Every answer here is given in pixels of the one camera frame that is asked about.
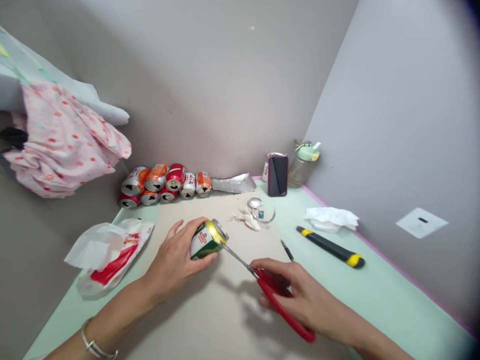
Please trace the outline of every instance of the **pen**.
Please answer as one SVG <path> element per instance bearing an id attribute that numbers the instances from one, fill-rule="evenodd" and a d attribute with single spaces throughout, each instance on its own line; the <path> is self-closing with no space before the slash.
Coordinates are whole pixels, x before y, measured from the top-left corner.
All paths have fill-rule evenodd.
<path id="1" fill-rule="evenodd" d="M 295 261 L 294 260 L 294 257 L 292 256 L 292 253 L 290 252 L 289 248 L 287 247 L 287 244 L 284 243 L 284 241 L 282 239 L 280 239 L 281 241 L 281 244 L 283 245 L 283 248 L 285 249 L 286 251 L 286 254 L 288 255 L 288 257 L 290 258 L 291 261 Z"/>

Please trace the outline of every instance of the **wall outlet plate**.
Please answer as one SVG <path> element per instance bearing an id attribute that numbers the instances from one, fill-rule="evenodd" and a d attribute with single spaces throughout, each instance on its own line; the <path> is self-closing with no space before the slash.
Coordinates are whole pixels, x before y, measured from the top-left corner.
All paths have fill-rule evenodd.
<path id="1" fill-rule="evenodd" d="M 417 207 L 396 224 L 417 239 L 422 239 L 435 230 L 444 227 L 448 222 Z"/>

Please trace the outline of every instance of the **bracelet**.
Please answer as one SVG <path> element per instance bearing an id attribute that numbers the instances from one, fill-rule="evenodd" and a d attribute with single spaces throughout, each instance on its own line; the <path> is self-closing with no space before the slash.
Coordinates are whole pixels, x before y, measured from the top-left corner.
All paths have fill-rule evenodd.
<path id="1" fill-rule="evenodd" d="M 92 353 L 93 355 L 95 355 L 96 358 L 98 359 L 112 359 L 114 360 L 117 355 L 119 354 L 119 351 L 115 351 L 114 354 L 107 354 L 106 352 L 104 352 L 102 349 L 100 349 L 98 347 L 98 345 L 95 343 L 95 340 L 92 340 L 92 341 L 88 341 L 87 340 L 87 337 L 85 336 L 85 327 L 87 326 L 87 324 L 90 322 L 90 320 L 92 320 L 93 318 L 89 318 L 87 319 L 87 321 L 85 321 L 83 323 L 83 325 L 81 326 L 81 338 L 83 339 L 83 343 L 85 344 L 85 347 L 87 351 L 89 351 L 90 353 Z"/>

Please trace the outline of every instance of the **water bottle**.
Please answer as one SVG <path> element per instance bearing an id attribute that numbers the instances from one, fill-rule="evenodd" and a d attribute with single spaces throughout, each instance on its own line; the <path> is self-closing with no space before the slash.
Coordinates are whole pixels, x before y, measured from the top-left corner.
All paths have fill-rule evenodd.
<path id="1" fill-rule="evenodd" d="M 319 146 L 319 142 L 314 146 L 303 143 L 295 149 L 296 157 L 288 170 L 289 188 L 299 188 L 308 180 L 320 157 Z"/>

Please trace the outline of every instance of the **white wall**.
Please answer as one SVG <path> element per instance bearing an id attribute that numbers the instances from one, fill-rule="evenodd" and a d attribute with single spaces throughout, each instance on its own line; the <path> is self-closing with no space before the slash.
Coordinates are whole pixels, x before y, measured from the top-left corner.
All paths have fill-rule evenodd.
<path id="1" fill-rule="evenodd" d="M 74 75 L 33 1 L 2 2 L 0 24 Z M 0 112 L 0 130 L 11 125 L 10 116 Z M 0 141 L 0 150 L 7 148 Z M 78 273 L 63 259 L 86 229 L 114 219 L 126 176 L 120 163 L 116 173 L 86 183 L 75 196 L 46 200 L 20 185 L 8 162 L 0 160 L 0 358 L 21 359 L 28 350 Z"/>
<path id="2" fill-rule="evenodd" d="M 129 168 L 259 175 L 312 119 L 358 0 L 47 0 L 80 80 L 131 114 Z"/>
<path id="3" fill-rule="evenodd" d="M 463 323 L 480 284 L 479 44 L 437 0 L 361 0 L 306 133 L 322 142 L 307 186 Z M 449 222 L 421 240 L 416 207 Z"/>

